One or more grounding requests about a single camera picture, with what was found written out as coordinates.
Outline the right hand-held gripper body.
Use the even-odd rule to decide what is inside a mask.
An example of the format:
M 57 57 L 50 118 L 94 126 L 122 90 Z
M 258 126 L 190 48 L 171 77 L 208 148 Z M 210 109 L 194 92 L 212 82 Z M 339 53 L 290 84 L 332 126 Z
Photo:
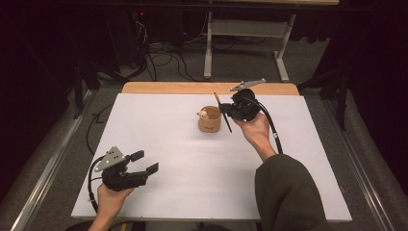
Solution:
M 230 116 L 234 119 L 250 121 L 261 111 L 261 106 L 255 97 L 251 87 L 263 84 L 266 80 L 241 81 L 237 86 L 231 88 L 235 94 L 231 97 L 233 100 L 230 109 Z

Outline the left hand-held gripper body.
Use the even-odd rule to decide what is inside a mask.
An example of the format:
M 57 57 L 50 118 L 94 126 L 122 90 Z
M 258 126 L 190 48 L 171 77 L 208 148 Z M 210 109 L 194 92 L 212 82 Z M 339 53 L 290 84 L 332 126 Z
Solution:
M 120 192 L 146 184 L 148 176 L 144 176 L 142 171 L 127 171 L 127 166 L 131 161 L 127 160 L 126 156 L 116 146 L 113 146 L 98 161 L 94 169 L 95 172 L 101 172 L 102 182 L 110 190 Z

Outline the dark teal pencil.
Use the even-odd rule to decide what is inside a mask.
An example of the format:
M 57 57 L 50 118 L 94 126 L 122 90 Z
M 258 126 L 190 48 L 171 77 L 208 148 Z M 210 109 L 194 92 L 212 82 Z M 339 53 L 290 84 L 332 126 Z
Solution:
M 222 116 L 224 118 L 224 121 L 225 121 L 226 125 L 227 125 L 227 128 L 228 128 L 229 132 L 232 134 L 232 128 L 231 128 L 230 123 L 229 123 L 229 121 L 227 119 L 226 113 L 224 113 L 220 108 L 221 107 L 221 102 L 220 102 L 220 99 L 218 97 L 218 94 L 217 94 L 217 92 L 215 90 L 214 90 L 213 94 L 214 94 L 215 99 L 217 101 L 218 108 L 219 108 L 219 110 L 220 110 L 220 112 L 221 112 L 221 114 L 222 114 Z

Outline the tan bag-shaped pen holder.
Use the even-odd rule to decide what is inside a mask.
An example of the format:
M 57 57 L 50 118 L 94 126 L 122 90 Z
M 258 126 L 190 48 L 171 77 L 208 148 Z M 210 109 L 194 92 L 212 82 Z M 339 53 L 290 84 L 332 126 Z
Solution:
M 204 133 L 216 133 L 220 129 L 221 112 L 218 107 L 205 106 L 197 115 L 198 129 Z

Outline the person's left hand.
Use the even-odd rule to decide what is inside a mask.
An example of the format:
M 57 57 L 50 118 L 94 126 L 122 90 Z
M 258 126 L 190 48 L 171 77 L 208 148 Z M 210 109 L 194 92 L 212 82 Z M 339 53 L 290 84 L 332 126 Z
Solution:
M 112 223 L 121 211 L 126 198 L 133 192 L 126 189 L 120 192 L 110 190 L 105 184 L 98 187 L 98 212 L 97 218 L 104 223 Z

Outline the person's right hand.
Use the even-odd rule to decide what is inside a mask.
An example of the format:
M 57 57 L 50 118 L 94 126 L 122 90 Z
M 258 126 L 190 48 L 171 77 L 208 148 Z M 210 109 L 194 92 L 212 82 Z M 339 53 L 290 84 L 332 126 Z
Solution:
M 242 129 L 243 136 L 263 162 L 276 154 L 269 140 L 269 123 L 265 115 L 258 113 L 250 121 L 235 119 L 234 122 Z

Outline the white table board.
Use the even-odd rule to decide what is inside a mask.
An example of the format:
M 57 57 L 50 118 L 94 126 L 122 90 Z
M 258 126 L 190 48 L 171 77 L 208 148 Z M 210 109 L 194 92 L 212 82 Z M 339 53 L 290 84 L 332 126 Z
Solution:
M 285 154 L 313 176 L 330 221 L 349 221 L 350 212 L 329 164 L 305 99 L 261 95 Z M 116 146 L 123 154 L 143 150 L 129 171 L 158 163 L 159 170 L 136 189 L 120 217 L 141 220 L 255 221 L 254 176 L 258 154 L 228 120 L 216 133 L 198 129 L 198 111 L 216 104 L 213 94 L 137 94 L 117 96 L 95 154 Z

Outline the wooden table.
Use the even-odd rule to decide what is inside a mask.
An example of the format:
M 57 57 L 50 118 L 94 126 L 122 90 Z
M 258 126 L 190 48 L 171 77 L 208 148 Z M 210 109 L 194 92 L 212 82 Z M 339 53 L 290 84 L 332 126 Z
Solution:
M 129 82 L 123 86 L 122 93 L 150 94 L 229 94 L 237 83 L 199 83 L 199 82 Z M 296 85 L 290 83 L 263 83 L 251 89 L 261 95 L 296 95 Z

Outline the black stand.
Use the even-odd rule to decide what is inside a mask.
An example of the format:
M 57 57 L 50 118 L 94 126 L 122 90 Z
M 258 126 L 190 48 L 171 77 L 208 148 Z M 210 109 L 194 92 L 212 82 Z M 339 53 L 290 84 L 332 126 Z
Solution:
M 312 79 L 297 85 L 298 91 L 308 88 L 321 87 L 319 96 L 321 99 L 337 99 L 336 120 L 340 128 L 344 131 L 344 116 L 346 109 L 348 75 L 344 67 L 339 66 L 325 71 Z
M 88 60 L 78 61 L 74 68 L 74 96 L 75 96 L 75 114 L 77 119 L 84 110 L 85 90 L 99 90 L 100 83 L 97 77 L 96 67 L 93 62 Z

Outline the metal floor rail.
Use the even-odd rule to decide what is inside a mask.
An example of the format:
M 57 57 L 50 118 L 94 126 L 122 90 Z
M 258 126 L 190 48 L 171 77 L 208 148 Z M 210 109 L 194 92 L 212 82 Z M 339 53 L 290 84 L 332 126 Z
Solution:
M 408 197 L 381 156 L 354 102 L 345 112 L 345 129 L 336 119 L 331 101 L 323 101 L 340 135 L 364 203 L 380 231 L 408 231 Z
M 79 220 L 71 216 L 90 156 L 74 142 L 83 135 L 75 93 L 69 106 L 40 142 L 0 209 L 4 231 L 64 231 Z

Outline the white metal desk frame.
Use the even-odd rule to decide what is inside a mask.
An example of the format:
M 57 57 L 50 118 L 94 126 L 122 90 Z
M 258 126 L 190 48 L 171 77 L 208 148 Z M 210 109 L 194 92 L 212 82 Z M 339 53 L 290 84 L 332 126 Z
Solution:
M 281 39 L 280 48 L 273 52 L 273 56 L 280 80 L 282 82 L 289 82 L 290 79 L 283 61 L 283 56 L 292 33 L 295 19 L 295 14 L 291 14 L 289 19 L 285 22 L 213 19 L 213 13 L 207 13 L 206 53 L 203 72 L 204 78 L 210 79 L 212 77 L 213 36 L 232 36 Z

